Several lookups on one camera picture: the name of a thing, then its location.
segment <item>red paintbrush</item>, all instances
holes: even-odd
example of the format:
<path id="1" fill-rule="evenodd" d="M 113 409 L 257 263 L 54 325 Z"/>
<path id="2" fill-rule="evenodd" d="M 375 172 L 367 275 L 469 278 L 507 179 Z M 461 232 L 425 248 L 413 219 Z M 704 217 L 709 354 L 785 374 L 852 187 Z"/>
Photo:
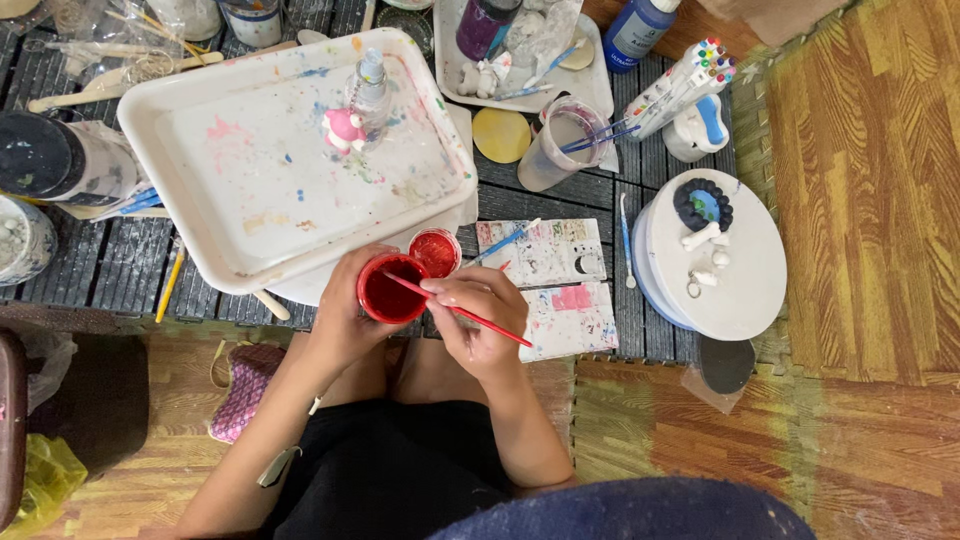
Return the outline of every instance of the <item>red paintbrush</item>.
<path id="1" fill-rule="evenodd" d="M 432 292 L 430 292 L 430 291 L 428 291 L 428 290 L 426 290 L 426 289 L 420 288 L 419 285 L 414 285 L 413 283 L 410 283 L 410 282 L 404 280 L 403 278 L 400 278 L 400 277 L 398 277 L 398 276 L 395 276 L 395 275 L 391 274 L 390 272 L 387 272 L 386 270 L 380 270 L 380 272 L 383 272 L 383 275 L 386 276 L 386 277 L 388 277 L 388 278 L 390 278 L 391 280 L 393 280 L 393 281 L 395 281 L 395 282 L 397 282 L 397 283 L 400 283 L 401 285 L 407 287 L 408 289 L 410 289 L 410 290 L 412 290 L 412 291 L 414 291 L 414 292 L 416 292 L 416 293 L 419 293 L 420 295 L 425 296 L 426 298 L 433 298 L 434 296 L 436 296 L 436 295 L 433 294 Z M 500 334 L 502 334 L 502 335 L 506 335 L 507 337 L 513 339 L 515 342 L 519 343 L 520 345 L 526 345 L 527 347 L 533 347 L 533 346 L 534 346 L 533 343 L 530 343 L 529 341 L 527 341 L 526 339 L 523 339 L 522 337 L 516 335 L 515 333 L 513 333 L 513 332 L 511 332 L 511 331 L 505 331 L 505 330 L 503 330 L 502 328 L 500 328 L 500 327 L 498 327 L 497 325 L 495 325 L 494 323 L 488 321 L 487 319 L 485 319 L 485 318 L 483 318 L 483 317 L 481 317 L 481 316 L 479 316 L 479 315 L 474 315 L 473 313 L 470 313 L 469 311 L 467 311 L 466 309 L 463 309 L 462 307 L 449 307 L 449 308 L 450 308 L 450 309 L 453 309 L 453 310 L 456 311 L 457 313 L 460 313 L 461 315 L 467 317 L 467 319 L 469 319 L 469 320 L 471 320 L 471 321 L 475 321 L 475 322 L 477 322 L 477 323 L 480 323 L 481 325 L 489 328 L 489 329 L 492 330 L 492 331 L 495 331 L 495 332 L 500 333 Z"/>

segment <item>blue paint bottle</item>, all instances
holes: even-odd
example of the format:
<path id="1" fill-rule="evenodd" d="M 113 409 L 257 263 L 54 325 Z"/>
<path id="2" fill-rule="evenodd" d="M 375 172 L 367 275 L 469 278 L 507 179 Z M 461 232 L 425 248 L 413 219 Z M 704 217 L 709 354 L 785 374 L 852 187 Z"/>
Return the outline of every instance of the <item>blue paint bottle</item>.
<path id="1" fill-rule="evenodd" d="M 626 73 L 647 56 L 677 19 L 680 0 L 630 0 L 603 36 L 607 69 Z"/>

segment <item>yellow pencil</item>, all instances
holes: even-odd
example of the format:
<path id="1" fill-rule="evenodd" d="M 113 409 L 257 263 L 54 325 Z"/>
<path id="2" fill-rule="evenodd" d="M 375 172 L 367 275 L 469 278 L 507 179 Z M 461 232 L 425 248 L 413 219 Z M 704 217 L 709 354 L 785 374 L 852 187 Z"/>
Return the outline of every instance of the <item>yellow pencil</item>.
<path id="1" fill-rule="evenodd" d="M 177 239 L 174 240 L 174 245 L 178 246 L 177 258 L 174 260 L 173 270 L 170 271 L 170 279 L 167 280 L 167 286 L 163 289 L 163 296 L 160 297 L 160 306 L 156 309 L 156 321 L 158 323 L 163 320 L 163 313 L 167 310 L 167 305 L 170 304 L 170 295 L 174 292 L 174 283 L 177 282 L 177 274 L 180 273 L 180 266 L 186 258 L 186 247 L 183 246 L 183 239 L 177 237 Z"/>

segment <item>water cup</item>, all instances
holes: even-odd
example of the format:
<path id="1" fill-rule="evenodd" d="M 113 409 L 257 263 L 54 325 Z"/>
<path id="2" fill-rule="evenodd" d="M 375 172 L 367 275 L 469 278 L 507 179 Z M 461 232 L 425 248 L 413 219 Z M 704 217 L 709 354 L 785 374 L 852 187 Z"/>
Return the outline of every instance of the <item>water cup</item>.
<path id="1" fill-rule="evenodd" d="M 543 129 L 520 160 L 516 170 L 520 183 L 531 191 L 543 191 L 580 169 L 597 166 L 607 154 L 611 141 L 569 154 L 564 154 L 560 148 L 608 126 L 610 123 L 606 118 L 574 96 L 554 101 L 546 112 Z M 610 133 L 603 132 L 578 146 L 607 135 Z"/>

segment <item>hand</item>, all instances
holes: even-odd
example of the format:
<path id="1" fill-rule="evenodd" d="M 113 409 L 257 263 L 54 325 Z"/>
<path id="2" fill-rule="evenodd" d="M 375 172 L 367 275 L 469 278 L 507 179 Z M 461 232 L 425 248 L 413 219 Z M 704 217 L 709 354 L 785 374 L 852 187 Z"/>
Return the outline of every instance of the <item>hand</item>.
<path id="1" fill-rule="evenodd" d="M 406 326 L 379 323 L 366 315 L 358 315 L 357 278 L 360 270 L 380 254 L 399 251 L 394 246 L 370 244 L 340 259 L 320 297 L 308 351 L 320 351 L 331 361 L 346 367 L 388 335 Z"/>
<path id="2" fill-rule="evenodd" d="M 519 344 L 488 328 L 464 328 L 449 306 L 492 321 L 504 330 L 523 335 L 527 326 L 527 303 L 513 283 L 499 270 L 472 266 L 445 280 L 423 280 L 420 286 L 436 293 L 426 306 L 433 314 L 446 350 L 481 384 L 516 380 L 520 371 Z"/>

